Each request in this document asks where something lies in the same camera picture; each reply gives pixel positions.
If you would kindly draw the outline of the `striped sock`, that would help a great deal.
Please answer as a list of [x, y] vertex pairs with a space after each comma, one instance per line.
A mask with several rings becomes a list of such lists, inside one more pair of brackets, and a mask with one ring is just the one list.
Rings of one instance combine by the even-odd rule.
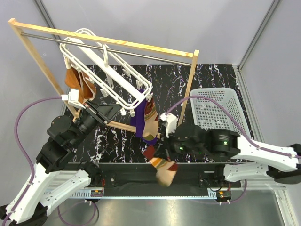
[[143, 155], [156, 169], [156, 178], [158, 182], [163, 186], [169, 187], [177, 173], [177, 163], [171, 160], [155, 157], [155, 148], [152, 145], [149, 145], [146, 148], [146, 150], [143, 152]]
[[146, 141], [152, 141], [157, 137], [158, 132], [158, 112], [154, 98], [146, 103], [144, 109], [144, 129], [143, 139]]

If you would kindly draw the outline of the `purple sock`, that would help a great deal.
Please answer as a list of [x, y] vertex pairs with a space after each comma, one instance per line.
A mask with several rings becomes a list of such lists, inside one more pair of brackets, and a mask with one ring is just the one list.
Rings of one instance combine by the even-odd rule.
[[148, 100], [143, 100], [135, 109], [135, 116], [131, 117], [130, 125], [135, 127], [135, 136], [140, 138], [148, 145], [155, 145], [157, 142], [157, 137], [152, 141], [146, 141], [143, 139], [143, 129], [144, 129], [144, 109]]

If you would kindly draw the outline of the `white plastic clip hanger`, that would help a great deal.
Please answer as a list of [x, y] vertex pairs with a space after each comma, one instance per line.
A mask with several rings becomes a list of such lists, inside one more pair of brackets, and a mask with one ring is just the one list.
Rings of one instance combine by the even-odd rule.
[[[76, 57], [67, 45], [74, 45], [79, 48], [95, 65], [97, 65], [105, 74], [107, 81], [99, 78], [91, 69], [89, 69], [78, 57]], [[87, 80], [97, 84], [101, 88], [103, 96], [110, 96], [117, 104], [125, 110], [134, 111], [144, 100], [150, 102], [153, 98], [153, 85], [150, 81], [144, 78], [136, 69], [127, 63], [117, 53], [113, 52], [107, 44], [95, 42], [95, 46], [87, 45], [79, 38], [67, 37], [60, 43], [60, 51], [64, 58], [68, 59], [71, 66], [75, 67], [79, 72], [84, 72]], [[134, 86], [128, 82], [123, 75], [116, 72], [109, 66], [109, 58], [112, 58], [122, 66], [123, 71], [128, 76], [133, 76], [136, 80]], [[114, 84], [117, 83], [120, 88], [124, 89], [134, 100], [130, 103], [121, 97], [114, 90]]]

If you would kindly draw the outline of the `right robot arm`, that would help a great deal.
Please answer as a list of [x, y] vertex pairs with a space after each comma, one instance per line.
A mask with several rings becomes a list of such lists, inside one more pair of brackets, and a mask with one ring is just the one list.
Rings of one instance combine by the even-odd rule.
[[[205, 154], [215, 162], [214, 182], [225, 186], [240, 180], [272, 178], [275, 182], [295, 185], [301, 181], [301, 146], [269, 145], [226, 129], [204, 130], [198, 125], [180, 125], [174, 133], [162, 135], [156, 155], [174, 159], [180, 154]], [[230, 165], [228, 160], [245, 160]]]

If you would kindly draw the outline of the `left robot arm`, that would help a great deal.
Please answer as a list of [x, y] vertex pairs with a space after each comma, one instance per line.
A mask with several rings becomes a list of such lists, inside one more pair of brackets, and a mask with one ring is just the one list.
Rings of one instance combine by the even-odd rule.
[[76, 191], [103, 182], [98, 164], [86, 162], [74, 176], [46, 194], [53, 180], [74, 157], [76, 149], [99, 126], [106, 126], [120, 111], [120, 105], [84, 103], [76, 121], [66, 115], [53, 119], [47, 129], [48, 141], [32, 165], [32, 172], [16, 198], [0, 208], [3, 223], [12, 226], [41, 226], [52, 211]]

